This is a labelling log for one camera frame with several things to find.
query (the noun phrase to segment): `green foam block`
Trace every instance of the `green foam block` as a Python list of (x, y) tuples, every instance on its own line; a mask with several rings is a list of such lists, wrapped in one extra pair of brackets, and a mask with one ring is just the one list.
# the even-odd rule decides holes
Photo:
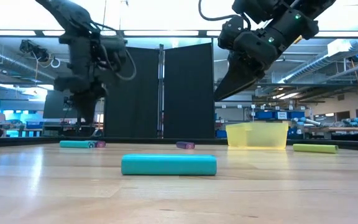
[(123, 175), (215, 175), (212, 155), (128, 154), (122, 157)]
[(60, 141), (60, 147), (89, 149), (95, 147), (96, 141)]
[(294, 144), (293, 150), (295, 152), (320, 152), (320, 153), (333, 153), (338, 152), (338, 146), (331, 145), (312, 145), (312, 144)]

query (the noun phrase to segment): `lime green block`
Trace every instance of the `lime green block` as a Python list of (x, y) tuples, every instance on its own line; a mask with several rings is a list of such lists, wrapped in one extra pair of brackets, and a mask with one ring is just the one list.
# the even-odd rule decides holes
[(295, 152), (320, 152), (320, 153), (333, 153), (338, 152), (338, 146), (331, 145), (312, 145), (312, 144), (294, 144), (293, 150)]

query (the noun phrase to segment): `yellow translucent bin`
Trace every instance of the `yellow translucent bin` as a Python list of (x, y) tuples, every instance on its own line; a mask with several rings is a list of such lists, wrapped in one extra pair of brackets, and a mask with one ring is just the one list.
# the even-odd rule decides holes
[(287, 123), (241, 123), (226, 126), (232, 148), (285, 150)]

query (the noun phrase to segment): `yellow plastic container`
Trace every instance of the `yellow plastic container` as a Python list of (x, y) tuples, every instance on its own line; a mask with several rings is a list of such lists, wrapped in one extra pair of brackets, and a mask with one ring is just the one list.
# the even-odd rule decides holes
[(285, 150), (287, 123), (241, 123), (226, 126), (229, 148)]

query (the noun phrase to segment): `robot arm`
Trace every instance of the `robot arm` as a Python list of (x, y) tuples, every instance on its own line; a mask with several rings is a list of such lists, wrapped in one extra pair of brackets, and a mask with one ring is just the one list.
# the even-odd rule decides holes
[[(336, 0), (235, 0), (232, 16), (223, 24), (218, 45), (229, 50), (229, 70), (214, 93), (223, 100), (254, 84), (300, 36), (306, 40), (318, 32), (314, 21)], [(251, 30), (247, 14), (255, 23), (268, 21), (265, 28)]]
[[(113, 75), (121, 80), (131, 80), (136, 75), (135, 64), (126, 50), (126, 41), (119, 35), (101, 36), (100, 26), (114, 29), (92, 21), (86, 9), (69, 0), (36, 1), (64, 28), (59, 43), (67, 44), (70, 51), (68, 68), (73, 75), (57, 77), (55, 90), (70, 90), (73, 106), (87, 124), (92, 123), (96, 102), (106, 96), (102, 83), (109, 84), (106, 80), (111, 80), (106, 77)], [(127, 55), (134, 66), (134, 73), (131, 77), (122, 77), (118, 72)]]

